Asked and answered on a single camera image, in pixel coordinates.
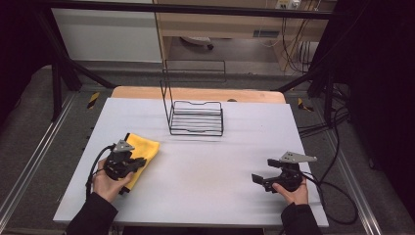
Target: black cable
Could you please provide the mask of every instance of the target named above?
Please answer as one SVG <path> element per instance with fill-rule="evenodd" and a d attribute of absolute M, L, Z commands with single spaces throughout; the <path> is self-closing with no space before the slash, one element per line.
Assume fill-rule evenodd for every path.
<path fill-rule="evenodd" d="M 339 130 L 337 129 L 337 115 L 339 113 L 339 111 L 341 111 L 342 109 L 345 109 L 346 107 L 341 107 L 338 110 L 336 110 L 335 112 L 335 117 L 333 120 L 333 128 L 335 129 L 335 134 L 336 134 L 336 139 L 337 139 L 337 144 L 336 144 L 336 150 L 335 150 L 335 156 L 333 157 L 332 161 L 330 162 L 329 167 L 326 169 L 326 171 L 324 172 L 323 176 L 321 177 L 320 181 L 324 181 L 324 178 L 327 176 L 327 174 L 329 173 L 330 169 L 333 167 L 333 165 L 336 162 L 336 159 L 339 155 L 339 149 L 340 149 L 340 138 L 339 138 Z"/>
<path fill-rule="evenodd" d="M 337 117 L 338 119 L 337 124 L 342 123 L 343 121 L 347 120 L 348 116 L 349 116 L 348 112 L 341 113 L 339 117 Z M 309 136 L 318 134 L 320 132 L 326 131 L 330 128 L 331 127 L 326 122 L 323 122 L 320 124 L 309 125 L 309 126 L 298 127 L 298 129 L 302 129 L 301 131 L 299 131 L 300 138 L 309 137 Z"/>
<path fill-rule="evenodd" d="M 89 172 L 88 179 L 85 183 L 86 199 L 88 199 L 89 196 L 91 195 L 92 178 L 94 177 L 94 174 L 96 174 L 98 171 L 102 170 L 102 169 L 98 169 L 94 173 L 94 169 L 95 169 L 95 166 L 97 165 L 98 160 L 101 159 L 101 156 L 104 154 L 104 152 L 106 152 L 107 150 L 112 150 L 114 147 L 115 147 L 115 144 L 107 146 L 103 150 L 101 150 L 101 152 L 98 154 L 97 158 L 95 159 L 94 164 L 92 164 L 91 171 Z"/>
<path fill-rule="evenodd" d="M 339 119 L 337 120 L 337 124 L 340 124 L 340 123 L 344 122 L 345 120 L 348 119 L 348 117 L 349 117 L 348 112 L 343 113 L 342 116 L 339 117 Z M 329 130 L 329 129 L 331 129 L 331 127 L 327 123 L 324 123 L 324 124 L 321 124 L 320 126 L 315 126 L 315 127 L 312 127 L 312 128 L 308 128 L 308 129 L 299 131 L 299 135 L 300 135 L 300 138 L 303 139 L 303 138 L 316 135 L 318 133 L 321 133 L 321 132 Z"/>
<path fill-rule="evenodd" d="M 359 214 L 358 214 L 358 208 L 357 208 L 356 202 L 353 200 L 353 198 L 347 192 L 345 192 L 344 190 L 342 190 L 340 187 L 336 186 L 335 184 L 329 183 L 327 181 L 320 181 L 320 186 L 322 184 L 327 184 L 327 185 L 333 187 L 334 189 L 338 190 L 342 194 L 344 194 L 351 201 L 351 204 L 352 204 L 353 210 L 354 210 L 353 219 L 350 220 L 350 221 L 341 221 L 341 220 L 335 219 L 334 217 L 332 217 L 331 215 L 329 215 L 326 212 L 327 217 L 329 217 L 330 219 L 332 219 L 333 221 L 335 221 L 335 222 L 337 222 L 339 224 L 344 224 L 344 225 L 352 225 L 352 224 L 354 224 L 357 221 L 357 219 L 359 217 Z"/>

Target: yellow tape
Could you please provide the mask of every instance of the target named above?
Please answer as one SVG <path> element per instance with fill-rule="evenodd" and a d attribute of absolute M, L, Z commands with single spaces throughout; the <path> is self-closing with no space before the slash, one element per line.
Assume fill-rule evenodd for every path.
<path fill-rule="evenodd" d="M 95 102 L 98 99 L 98 96 L 100 96 L 99 92 L 95 92 L 92 96 L 91 99 L 88 102 L 88 106 L 86 107 L 86 109 L 91 110 L 92 108 L 94 108 Z"/>

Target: black sleeve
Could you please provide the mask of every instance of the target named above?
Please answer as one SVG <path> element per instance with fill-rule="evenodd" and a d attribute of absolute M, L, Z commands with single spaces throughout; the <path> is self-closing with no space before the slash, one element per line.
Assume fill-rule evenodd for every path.
<path fill-rule="evenodd" d="M 291 203 L 284 209 L 281 219 L 287 235 L 322 234 L 309 205 Z"/>
<path fill-rule="evenodd" d="M 68 225 L 65 234 L 108 235 L 117 213 L 118 211 L 113 205 L 98 194 L 92 193 Z"/>

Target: aluminum rail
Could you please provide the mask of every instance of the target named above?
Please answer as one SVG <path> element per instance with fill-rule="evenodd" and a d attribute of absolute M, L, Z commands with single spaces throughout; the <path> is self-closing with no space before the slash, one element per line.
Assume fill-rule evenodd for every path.
<path fill-rule="evenodd" d="M 316 113 L 318 114 L 321 121 L 325 121 L 323 117 L 323 107 L 321 102 L 318 100 L 311 100 Z M 325 131 L 326 135 L 330 141 L 333 152 L 336 150 L 337 138 L 335 131 L 333 129 Z M 354 199 L 359 210 L 360 220 L 363 224 L 363 227 L 366 230 L 368 235 L 381 235 L 382 230 L 379 226 L 378 220 L 372 212 L 372 209 L 369 206 L 369 203 L 366 200 L 366 197 L 361 189 L 356 177 L 354 176 L 347 160 L 346 156 L 342 151 L 342 148 L 339 149 L 337 165 L 339 167 L 340 173 L 345 181 L 347 190 L 350 196 Z"/>
<path fill-rule="evenodd" d="M 247 16 L 247 17 L 269 17 L 269 18 L 293 18 L 293 19 L 315 19 L 315 20 L 344 20 L 351 17 L 346 13 L 316 12 L 316 11 L 293 11 L 278 9 L 175 5 L 175 4 L 147 4 L 147 3 L 119 3 L 119 2 L 91 2 L 91 1 L 68 1 L 68 0 L 33 0 L 36 6 L 98 11 L 119 12 L 154 12 L 154 13 L 182 13 L 203 14 L 222 16 Z"/>
<path fill-rule="evenodd" d="M 30 160 L 22 171 L 19 179 L 16 181 L 3 205 L 0 207 L 0 234 L 6 228 L 6 225 L 11 218 L 13 212 L 15 211 L 19 201 L 21 200 L 26 188 L 28 187 L 31 179 L 33 178 L 35 172 L 39 168 L 40 164 L 46 152 L 48 151 L 50 145 L 52 144 L 56 134 L 64 123 L 65 118 L 67 117 L 72 102 L 74 100 L 76 93 L 68 95 L 64 104 L 63 111 L 58 116 L 57 120 L 52 122 L 49 125 L 46 133 L 43 135 L 40 143 L 38 144 L 36 150 L 32 154 Z"/>

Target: gray floor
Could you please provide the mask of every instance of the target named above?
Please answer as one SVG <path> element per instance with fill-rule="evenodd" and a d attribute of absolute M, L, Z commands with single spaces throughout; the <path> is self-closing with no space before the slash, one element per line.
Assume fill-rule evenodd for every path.
<path fill-rule="evenodd" d="M 225 60 L 227 72 L 230 73 L 226 83 L 183 84 L 186 86 L 203 86 L 215 88 L 258 89 L 269 90 L 294 79 L 298 74 L 290 75 L 281 72 L 270 48 L 264 47 L 256 40 L 212 39 L 214 49 L 188 44 L 178 38 L 173 41 L 170 59 L 174 60 Z M 159 69 L 151 67 L 146 70 L 143 65 L 128 64 L 127 68 L 108 70 L 108 63 L 96 64 L 94 70 L 107 80 L 121 85 L 158 85 Z M 85 83 L 80 92 L 66 92 L 73 95 L 73 104 L 61 129 L 55 136 L 46 152 L 42 163 L 27 186 L 19 204 L 8 221 L 6 231 L 13 230 L 21 234 L 60 234 L 65 226 L 52 221 L 59 198 L 65 193 L 77 162 L 82 155 L 82 148 L 88 142 L 88 136 L 101 112 L 106 97 L 112 90 L 103 89 L 83 77 Z M 286 94 L 292 105 L 293 114 L 298 126 L 320 123 L 316 112 L 298 108 L 298 97 L 308 106 L 319 104 L 322 99 L 309 100 L 303 92 L 307 83 Z M 86 105 L 93 92 L 100 91 L 100 97 L 92 110 Z M 29 161 L 37 144 L 46 132 L 52 116 L 51 74 L 49 70 L 40 70 L 33 76 L 26 88 L 22 101 L 10 114 L 1 127 L 0 153 L 2 163 L 7 170 L 0 171 L 0 200 L 6 201 L 9 192 L 19 179 L 26 163 Z M 363 146 L 359 142 L 352 123 L 344 122 L 339 126 L 341 148 L 346 155 L 352 172 L 358 179 L 369 206 L 375 215 L 383 234 L 415 234 L 414 222 L 409 217 L 385 175 L 370 169 Z M 310 156 L 318 156 L 318 163 L 310 164 L 316 176 L 321 176 L 333 158 L 333 149 L 326 133 L 302 139 L 305 152 Z M 346 189 L 345 181 L 337 166 L 329 173 L 327 180 Z M 324 189 L 327 200 L 327 213 L 331 216 L 347 220 L 353 215 L 351 204 L 347 199 L 331 190 Z M 340 225 L 329 220 L 330 227 L 323 228 L 325 234 L 366 234 L 362 222 L 353 225 Z"/>

